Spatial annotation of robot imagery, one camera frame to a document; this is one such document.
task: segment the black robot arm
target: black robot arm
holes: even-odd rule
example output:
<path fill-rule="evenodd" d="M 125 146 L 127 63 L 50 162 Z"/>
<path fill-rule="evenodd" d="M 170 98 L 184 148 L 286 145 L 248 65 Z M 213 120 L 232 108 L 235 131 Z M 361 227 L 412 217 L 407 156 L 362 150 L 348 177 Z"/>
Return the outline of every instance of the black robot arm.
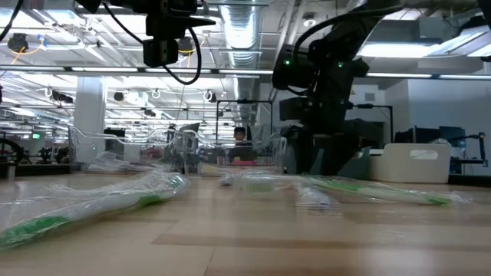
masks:
<path fill-rule="evenodd" d="M 273 87 L 305 88 L 296 93 L 303 97 L 280 102 L 280 119 L 299 120 L 303 125 L 286 132 L 295 150 L 297 168 L 293 173 L 309 173 L 319 150 L 323 150 L 320 173 L 335 175 L 359 150 L 361 135 L 345 131 L 348 128 L 344 118 L 353 80 L 366 75 L 369 67 L 353 58 L 377 23 L 403 8 L 385 7 L 382 0 L 369 1 L 309 29 L 295 46 L 283 46 L 275 64 Z M 330 25 L 333 28 L 328 35 L 313 41 L 308 49 L 300 48 L 308 37 Z"/>

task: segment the metal frame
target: metal frame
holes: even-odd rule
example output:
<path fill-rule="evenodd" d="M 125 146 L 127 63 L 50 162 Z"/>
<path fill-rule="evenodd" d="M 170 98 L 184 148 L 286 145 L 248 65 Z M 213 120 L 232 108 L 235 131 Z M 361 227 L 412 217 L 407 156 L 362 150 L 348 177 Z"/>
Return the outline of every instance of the metal frame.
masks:
<path fill-rule="evenodd" d="M 216 101 L 216 122 L 215 122 L 215 140 L 218 141 L 218 120 L 220 113 L 220 104 L 221 103 L 237 103 L 237 104 L 269 104 L 271 107 L 269 112 L 269 117 L 271 120 L 271 129 L 270 133 L 273 134 L 273 102 L 272 100 L 217 100 Z"/>

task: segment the cable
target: cable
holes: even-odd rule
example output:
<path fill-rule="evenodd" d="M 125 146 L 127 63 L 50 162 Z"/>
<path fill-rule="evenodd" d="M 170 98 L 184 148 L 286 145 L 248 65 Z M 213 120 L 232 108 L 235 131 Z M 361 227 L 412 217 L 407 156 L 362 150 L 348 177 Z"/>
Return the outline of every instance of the cable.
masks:
<path fill-rule="evenodd" d="M 298 38 L 297 42 L 295 43 L 295 47 L 293 49 L 293 58 L 296 61 L 297 60 L 297 55 L 298 55 L 298 49 L 300 49 L 300 46 L 302 46 L 302 43 L 307 40 L 307 38 L 311 37 L 314 33 L 320 31 L 323 28 L 326 28 L 330 25 L 337 24 L 343 20 L 349 19 L 349 18 L 356 18 L 356 17 L 369 17 L 369 16 L 374 16 L 374 17 L 380 17 L 384 15 L 389 15 L 394 12 L 398 12 L 404 8 L 403 5 L 395 5 L 390 8 L 382 8 L 382 9 L 375 9 L 375 10 L 368 10 L 368 11 L 354 11 L 354 12 L 348 12 L 347 14 L 339 15 L 335 18 L 330 18 L 326 21 L 323 21 L 317 25 L 315 25 L 312 28 L 309 28 L 304 34 Z"/>
<path fill-rule="evenodd" d="M 199 46 L 198 37 L 196 36 L 196 33 L 194 32 L 194 30 L 192 28 L 188 28 L 187 30 L 191 33 L 191 36 L 193 37 L 194 44 L 196 45 L 196 53 L 198 54 L 198 68 L 197 68 L 196 74 L 194 75 L 194 78 L 190 81 L 181 80 L 167 66 L 163 65 L 163 69 L 165 69 L 167 71 L 167 73 L 169 73 L 169 75 L 174 78 L 174 80 L 176 80 L 178 83 L 180 83 L 182 85 L 194 84 L 199 79 L 199 76 L 201 75 L 201 66 L 202 66 L 201 47 Z"/>
<path fill-rule="evenodd" d="M 10 21 L 5 26 L 5 28 L 3 29 L 3 32 L 0 34 L 0 42 L 3 41 L 3 39 L 7 36 L 7 33 L 10 31 L 10 28 L 12 28 L 12 24 L 14 23 L 14 20 L 17 17 L 17 14 L 21 11 L 22 4 L 24 4 L 24 0 L 18 0 L 17 5 L 15 6 L 14 12 L 12 13 L 12 16 L 10 17 Z"/>
<path fill-rule="evenodd" d="M 129 34 L 132 38 L 134 38 L 136 41 L 140 42 L 140 44 L 143 44 L 143 41 L 141 39 L 139 39 L 134 33 L 132 33 L 130 30 L 128 30 L 126 27 L 124 27 L 123 23 L 121 23 L 121 21 L 119 21 L 116 16 L 114 15 L 114 13 L 110 10 L 110 8 L 107 6 L 106 3 L 102 3 L 102 5 L 104 6 L 104 8 L 106 9 L 107 13 L 109 13 L 109 15 L 113 18 L 113 20 L 115 20 L 115 22 L 127 33 Z M 197 71 L 196 71 L 196 74 L 194 76 L 194 78 L 190 81 L 184 81 L 184 80 L 181 80 L 179 77 L 177 77 L 177 75 L 175 75 L 167 66 L 163 65 L 163 69 L 165 69 L 167 71 L 167 73 L 174 78 L 174 80 L 176 80 L 178 83 L 182 84 L 182 85 L 190 85 L 190 84 L 194 84 L 198 79 L 199 79 L 199 76 L 201 75 L 201 66 L 202 66 L 202 60 L 201 60 L 201 47 L 199 45 L 199 40 L 198 40 L 198 37 L 196 36 L 196 33 L 194 32 L 194 30 L 192 28 L 187 28 L 187 30 L 190 32 L 191 36 L 193 37 L 193 40 L 194 40 L 194 44 L 196 46 L 196 53 L 198 54 L 198 68 L 197 68 Z"/>
<path fill-rule="evenodd" d="M 300 96 L 300 97 L 305 96 L 305 92 L 308 91 L 308 89 L 307 89 L 307 90 L 303 90 L 301 92 L 298 92 L 298 91 L 291 89 L 290 87 L 286 87 L 286 90 L 288 90 L 288 91 L 292 92 L 293 94 Z"/>
<path fill-rule="evenodd" d="M 25 49 L 25 46 L 22 46 L 22 49 L 17 53 L 17 56 L 15 56 L 14 60 L 12 61 L 12 63 L 10 63 L 10 65 L 13 65 L 18 60 L 18 57 L 21 56 L 21 53 L 24 49 Z"/>
<path fill-rule="evenodd" d="M 202 46 L 203 46 L 203 44 L 205 44 L 205 41 L 206 41 L 206 37 L 203 39 L 203 41 L 201 41 L 201 44 L 200 44 L 199 46 L 201 46 L 201 47 L 202 47 Z M 192 49 L 192 50 L 189 50 L 189 51 L 181 51 L 181 50 L 179 50 L 179 52 L 180 52 L 181 54 L 189 54 L 189 53 L 193 53 L 195 50 L 196 50 L 196 49 Z"/>
<path fill-rule="evenodd" d="M 107 6 L 106 3 L 102 2 L 102 5 L 104 6 L 104 8 L 106 9 L 106 12 L 113 18 L 113 20 L 115 20 L 115 22 L 127 33 L 129 34 L 132 38 L 134 38 L 136 41 L 140 42 L 140 44 L 143 44 L 143 41 L 138 38 L 134 33 L 132 33 L 130 30 L 128 30 L 126 27 L 124 27 L 123 23 L 121 23 L 121 21 L 119 21 L 116 17 L 116 15 L 114 15 L 114 13 L 110 10 L 110 8 Z"/>
<path fill-rule="evenodd" d="M 20 52 L 14 52 L 12 50 L 10 50 L 10 52 L 12 52 L 14 54 L 18 54 L 18 55 L 30 55 L 30 54 L 34 54 L 35 52 L 39 51 L 39 49 L 41 49 L 42 45 L 43 45 L 42 43 L 39 44 L 39 47 L 37 47 L 34 51 L 31 51 L 31 52 L 28 52 L 28 53 L 22 53 L 22 51 L 20 51 Z"/>

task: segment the black equipment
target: black equipment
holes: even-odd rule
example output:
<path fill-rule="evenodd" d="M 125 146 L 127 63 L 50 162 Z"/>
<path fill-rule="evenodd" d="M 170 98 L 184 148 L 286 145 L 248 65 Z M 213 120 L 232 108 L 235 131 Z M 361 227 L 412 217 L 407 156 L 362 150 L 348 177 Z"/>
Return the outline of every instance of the black equipment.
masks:
<path fill-rule="evenodd" d="M 197 0 L 76 0 L 89 12 L 95 13 L 101 2 L 129 8 L 148 14 L 147 35 L 153 39 L 143 41 L 143 62 L 159 67 L 178 61 L 176 39 L 184 38 L 187 28 L 214 25 L 209 19 L 191 18 L 198 8 Z"/>
<path fill-rule="evenodd" d="M 292 173 L 308 173 L 323 149 L 321 173 L 335 175 L 360 149 L 361 135 L 347 130 L 344 118 L 354 78 L 364 77 L 370 68 L 361 59 L 353 59 L 375 25 L 385 15 L 403 8 L 388 5 L 392 4 L 369 0 L 310 28 L 295 46 L 282 47 L 272 76 L 273 87 L 299 97 L 280 102 L 280 120 L 300 120 L 303 125 L 282 131 L 295 150 L 297 171 Z M 309 36 L 330 25 L 328 35 L 313 41 L 308 49 L 301 48 Z"/>
<path fill-rule="evenodd" d="M 67 103 L 67 104 L 72 104 L 74 102 L 74 98 L 67 96 L 65 94 L 62 94 L 60 92 L 57 92 L 55 90 L 52 91 L 51 99 L 56 100 L 57 102 L 62 102 L 62 103 Z"/>
<path fill-rule="evenodd" d="M 24 53 L 29 49 L 29 44 L 26 40 L 26 34 L 15 33 L 8 39 L 7 47 L 15 53 Z"/>

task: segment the black cable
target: black cable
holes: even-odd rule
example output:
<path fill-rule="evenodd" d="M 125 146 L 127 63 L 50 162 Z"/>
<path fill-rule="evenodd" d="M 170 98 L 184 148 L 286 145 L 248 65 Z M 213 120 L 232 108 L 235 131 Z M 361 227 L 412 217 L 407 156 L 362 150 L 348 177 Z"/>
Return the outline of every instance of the black cable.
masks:
<path fill-rule="evenodd" d="M 104 6 L 104 8 L 106 9 L 107 13 L 113 18 L 113 20 L 127 33 L 129 34 L 132 38 L 134 38 L 136 41 L 140 42 L 140 44 L 143 44 L 143 41 L 138 38 L 134 33 L 132 33 L 130 30 L 128 30 L 126 27 L 124 27 L 123 23 L 121 23 L 121 21 L 119 21 L 117 18 L 116 18 L 116 15 L 114 15 L 114 13 L 110 10 L 110 8 L 107 6 L 106 3 L 102 3 L 102 5 Z M 174 80 L 176 80 L 177 82 L 179 82 L 180 84 L 182 85 L 190 85 L 190 84 L 194 84 L 198 79 L 199 79 L 199 76 L 201 75 L 201 67 L 202 67 L 202 56 L 201 56 L 201 47 L 199 46 L 199 40 L 198 40 L 198 37 L 196 36 L 196 33 L 194 32 L 194 30 L 192 28 L 188 28 L 187 29 L 191 36 L 193 37 L 193 40 L 194 40 L 194 44 L 196 46 L 196 54 L 198 56 L 198 68 L 197 68 L 197 72 L 194 76 L 194 78 L 190 81 L 184 81 L 184 80 L 181 80 L 179 77 L 177 77 L 167 66 L 163 65 L 163 69 L 165 69 L 167 71 L 167 73 L 169 73 L 169 75 L 171 77 L 174 78 Z"/>
<path fill-rule="evenodd" d="M 300 96 L 300 97 L 305 96 L 305 92 L 308 91 L 308 89 L 307 89 L 307 90 L 303 90 L 303 91 L 299 92 L 299 91 L 295 91 L 295 90 L 291 89 L 290 87 L 286 87 L 286 90 L 288 90 L 288 91 L 292 92 L 293 94 Z"/>
<path fill-rule="evenodd" d="M 106 12 L 115 20 L 115 22 L 127 33 L 129 34 L 132 38 L 134 38 L 136 41 L 140 42 L 140 44 L 143 44 L 143 41 L 138 38 L 134 33 L 132 33 L 130 30 L 128 30 L 126 27 L 124 27 L 123 23 L 117 19 L 116 15 L 114 15 L 113 11 L 110 10 L 110 8 L 107 6 L 106 3 L 102 3 L 104 8 L 106 9 Z"/>
<path fill-rule="evenodd" d="M 199 46 L 198 37 L 196 36 L 196 33 L 194 32 L 194 30 L 192 28 L 187 28 L 187 30 L 190 32 L 191 36 L 193 37 L 194 44 L 196 46 L 196 54 L 198 55 L 198 68 L 196 69 L 196 74 L 194 75 L 194 78 L 190 81 L 181 80 L 167 66 L 163 65 L 163 69 L 165 69 L 167 71 L 167 73 L 169 73 L 169 75 L 174 78 L 174 80 L 176 80 L 177 82 L 179 82 L 182 85 L 194 84 L 199 79 L 199 76 L 201 75 L 201 66 L 202 66 L 201 47 Z"/>
<path fill-rule="evenodd" d="M 293 58 L 296 61 L 297 55 L 298 55 L 298 49 L 300 49 L 300 46 L 302 46 L 302 43 L 307 40 L 310 36 L 312 36 L 314 33 L 320 31 L 323 28 L 326 28 L 330 25 L 337 24 L 343 20 L 349 19 L 349 18 L 357 18 L 357 17 L 369 17 L 369 16 L 384 16 L 384 15 L 389 15 L 394 12 L 398 12 L 404 8 L 403 5 L 395 5 L 390 8 L 382 8 L 382 9 L 375 9 L 375 10 L 368 10 L 368 11 L 354 11 L 354 12 L 348 12 L 343 15 L 336 16 L 335 18 L 330 18 L 326 21 L 323 21 L 316 26 L 309 28 L 304 34 L 298 38 L 297 42 L 295 43 L 295 47 L 293 48 Z"/>
<path fill-rule="evenodd" d="M 10 31 L 10 28 L 12 28 L 12 24 L 14 23 L 14 20 L 17 17 L 17 14 L 21 11 L 22 4 L 24 4 L 24 0 L 18 0 L 17 5 L 15 6 L 14 12 L 12 13 L 12 16 L 10 17 L 10 21 L 5 26 L 5 28 L 3 29 L 3 32 L 0 34 L 0 42 L 3 41 L 5 36 L 7 36 L 7 33 Z"/>

